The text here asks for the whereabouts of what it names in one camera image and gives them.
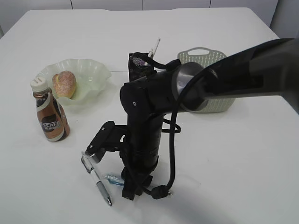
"table surface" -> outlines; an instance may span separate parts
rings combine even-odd
[[[299,116],[280,97],[237,99],[218,114],[182,113],[176,135],[174,195],[129,201],[108,185],[108,207],[80,162],[80,151],[103,123],[126,123],[119,90],[128,81],[129,52],[166,63],[178,52],[207,47],[227,56],[277,36],[249,9],[171,11],[29,11],[0,40],[1,223],[285,224],[298,220]],[[36,119],[29,82],[45,66],[92,58],[112,76],[84,107],[64,107],[71,134],[48,142]],[[153,182],[169,178],[163,134]],[[117,153],[98,165],[120,173]]]

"white plastic bowl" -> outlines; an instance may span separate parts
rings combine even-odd
[[[52,77],[65,70],[74,73],[77,81],[77,88],[71,99],[58,98],[53,88]],[[37,76],[46,78],[54,97],[60,104],[81,105],[97,96],[105,88],[111,73],[102,63],[92,59],[66,59],[45,67]]]

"bread roll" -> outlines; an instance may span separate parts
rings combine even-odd
[[[76,90],[76,78],[70,71],[62,71],[52,78],[53,87],[58,97],[71,98]]]

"gray basket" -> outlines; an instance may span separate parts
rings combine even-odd
[[[204,50],[208,51],[208,54],[203,55],[190,55],[191,51]],[[178,59],[182,64],[187,62],[196,62],[202,67],[207,67],[223,58],[226,55],[217,50],[211,50],[208,48],[192,48],[178,54]],[[230,99],[211,99],[208,101],[206,107],[197,113],[218,113],[226,111],[235,101],[235,98]]]

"silver pen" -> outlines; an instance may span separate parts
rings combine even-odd
[[[107,204],[109,206],[112,206],[111,198],[110,198],[105,186],[103,185],[99,174],[97,173],[97,171],[93,167],[92,163],[88,159],[88,156],[85,155],[84,152],[81,152],[81,153],[82,153],[81,162],[83,163],[85,169],[92,176],[94,182],[96,183],[100,193],[102,194],[102,196],[105,199],[105,201],[107,202]]]

